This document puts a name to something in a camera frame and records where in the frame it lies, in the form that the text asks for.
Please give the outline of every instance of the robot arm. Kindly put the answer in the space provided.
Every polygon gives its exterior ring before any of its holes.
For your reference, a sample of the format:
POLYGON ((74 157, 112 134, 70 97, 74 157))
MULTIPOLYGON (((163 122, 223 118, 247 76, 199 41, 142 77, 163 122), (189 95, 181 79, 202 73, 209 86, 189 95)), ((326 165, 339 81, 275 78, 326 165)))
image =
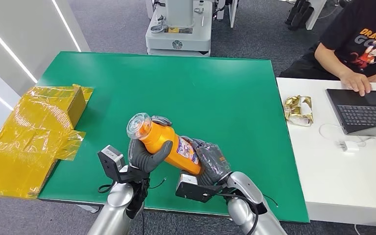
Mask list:
POLYGON ((123 154, 110 145, 98 153, 106 175, 115 182, 88 235, 126 235, 143 210, 149 173, 125 165, 123 154))
MULTIPOLYGON (((165 117, 153 116, 152 121, 162 126, 172 125, 165 117)), ((134 218, 144 208, 150 172, 164 161, 171 149, 172 142, 166 141, 157 153, 150 154, 141 141, 131 140, 129 165, 125 165, 123 154, 110 145, 98 152, 107 177, 114 183, 88 235, 128 234, 134 218)))
POLYGON ((198 185, 195 176, 181 173, 175 195, 200 202, 223 196, 233 222, 247 235, 287 235, 261 191, 243 172, 232 172, 217 185, 198 185))
POLYGON ((184 139, 194 147, 204 171, 198 178, 182 171, 175 195, 204 203, 215 195, 223 196, 230 217, 244 234, 286 235, 261 191, 244 173, 231 172, 218 145, 184 139))

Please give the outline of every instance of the green table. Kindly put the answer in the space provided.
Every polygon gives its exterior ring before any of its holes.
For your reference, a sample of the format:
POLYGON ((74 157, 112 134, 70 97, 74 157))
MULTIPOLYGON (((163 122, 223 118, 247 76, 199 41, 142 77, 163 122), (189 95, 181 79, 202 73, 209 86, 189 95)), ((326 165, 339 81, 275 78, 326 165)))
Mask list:
MULTIPOLYGON (((76 130, 87 134, 74 161, 59 161, 39 198, 102 204, 111 182, 97 152, 110 144, 127 157, 126 125, 136 113, 173 121, 176 133, 217 143, 232 169, 246 173, 279 207, 280 220, 308 222, 281 100, 270 61, 61 52, 38 85, 94 87, 76 130)), ((200 203, 175 196, 179 169, 151 174, 146 207, 227 214, 222 197, 200 203)))

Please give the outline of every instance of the bottle cap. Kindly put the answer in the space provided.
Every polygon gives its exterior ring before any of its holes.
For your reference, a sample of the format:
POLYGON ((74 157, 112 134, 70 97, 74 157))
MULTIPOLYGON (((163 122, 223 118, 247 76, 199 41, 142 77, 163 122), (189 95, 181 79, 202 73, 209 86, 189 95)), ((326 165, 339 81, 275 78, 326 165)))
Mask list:
POLYGON ((143 139, 152 129, 152 120, 147 113, 134 115, 127 123, 127 136, 131 139, 143 139))

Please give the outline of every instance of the power adapter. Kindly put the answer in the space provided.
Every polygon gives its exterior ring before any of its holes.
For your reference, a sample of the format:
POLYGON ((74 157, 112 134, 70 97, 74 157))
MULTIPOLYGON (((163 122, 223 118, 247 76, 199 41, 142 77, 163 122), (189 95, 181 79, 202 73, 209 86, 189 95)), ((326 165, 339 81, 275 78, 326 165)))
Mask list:
POLYGON ((355 153, 359 151, 358 143, 355 141, 341 141, 339 145, 346 153, 355 153))

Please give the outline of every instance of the floor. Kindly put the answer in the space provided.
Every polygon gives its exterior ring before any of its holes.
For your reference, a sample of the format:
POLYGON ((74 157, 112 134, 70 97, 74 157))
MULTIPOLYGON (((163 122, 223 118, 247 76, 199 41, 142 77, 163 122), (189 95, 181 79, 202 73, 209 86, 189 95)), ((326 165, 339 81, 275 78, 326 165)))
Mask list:
MULTIPOLYGON (((146 54, 149 24, 143 0, 68 0, 92 51, 146 54)), ((241 0, 234 29, 226 17, 214 22, 211 55, 270 59, 275 74, 286 69, 316 40, 339 12, 320 19, 312 31, 291 32, 283 23, 292 5, 277 0, 241 0)), ((321 13, 334 9, 329 3, 321 13)), ((239 228, 224 218, 144 212, 146 235, 239 235, 239 228)), ((97 214, 75 205, 37 200, 0 198, 0 235, 86 234, 97 214)), ((289 235, 356 235, 353 225, 312 221, 282 222, 289 235)), ((141 217, 130 234, 140 235, 141 217)), ((376 227, 358 226, 361 235, 376 235, 376 227)))

